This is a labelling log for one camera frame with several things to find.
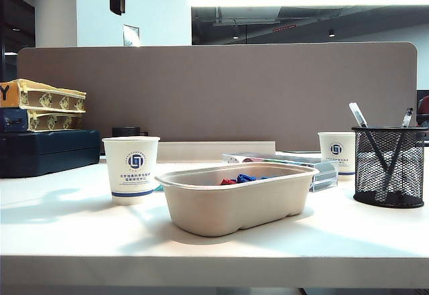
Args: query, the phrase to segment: blue box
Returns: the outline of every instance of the blue box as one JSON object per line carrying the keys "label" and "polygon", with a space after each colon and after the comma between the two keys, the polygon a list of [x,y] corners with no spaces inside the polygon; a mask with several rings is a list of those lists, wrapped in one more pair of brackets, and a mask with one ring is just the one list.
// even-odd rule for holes
{"label": "blue box", "polygon": [[100,159],[98,131],[0,133],[0,178],[26,178],[59,172]]}

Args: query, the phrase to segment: white wall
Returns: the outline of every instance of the white wall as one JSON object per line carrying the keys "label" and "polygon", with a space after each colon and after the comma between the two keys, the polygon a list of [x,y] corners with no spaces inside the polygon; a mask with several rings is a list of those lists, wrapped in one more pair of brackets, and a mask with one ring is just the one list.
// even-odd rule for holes
{"label": "white wall", "polygon": [[77,0],[78,46],[122,46],[123,24],[140,28],[142,45],[190,45],[189,0],[125,0],[125,14],[109,0]]}
{"label": "white wall", "polygon": [[429,24],[377,32],[340,42],[411,42],[417,48],[417,89],[429,89]]}

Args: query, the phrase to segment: paper cup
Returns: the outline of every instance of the paper cup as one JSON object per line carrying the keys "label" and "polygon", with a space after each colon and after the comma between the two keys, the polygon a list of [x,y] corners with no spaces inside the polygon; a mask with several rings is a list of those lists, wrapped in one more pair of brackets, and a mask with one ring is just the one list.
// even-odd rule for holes
{"label": "paper cup", "polygon": [[159,140],[159,137],[152,136],[103,139],[114,203],[141,203],[145,195],[158,187],[154,170]]}
{"label": "paper cup", "polygon": [[355,132],[320,132],[322,160],[339,162],[339,175],[353,177],[355,174]]}

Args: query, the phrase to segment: mesh pen holder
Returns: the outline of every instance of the mesh pen holder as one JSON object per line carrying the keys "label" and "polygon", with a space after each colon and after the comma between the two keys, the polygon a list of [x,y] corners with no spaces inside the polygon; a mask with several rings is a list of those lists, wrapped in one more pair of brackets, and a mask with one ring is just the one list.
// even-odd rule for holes
{"label": "mesh pen holder", "polygon": [[427,127],[352,127],[356,133],[354,199],[389,208],[423,206]]}

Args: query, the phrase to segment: biodegradable tray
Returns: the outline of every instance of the biodegradable tray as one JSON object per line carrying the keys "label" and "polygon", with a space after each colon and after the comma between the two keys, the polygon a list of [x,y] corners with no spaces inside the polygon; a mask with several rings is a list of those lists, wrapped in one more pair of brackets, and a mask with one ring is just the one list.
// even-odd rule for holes
{"label": "biodegradable tray", "polygon": [[[220,186],[223,178],[273,176]],[[221,236],[302,212],[313,175],[305,166],[269,162],[170,172],[162,183],[168,210],[180,228],[202,236]]]}

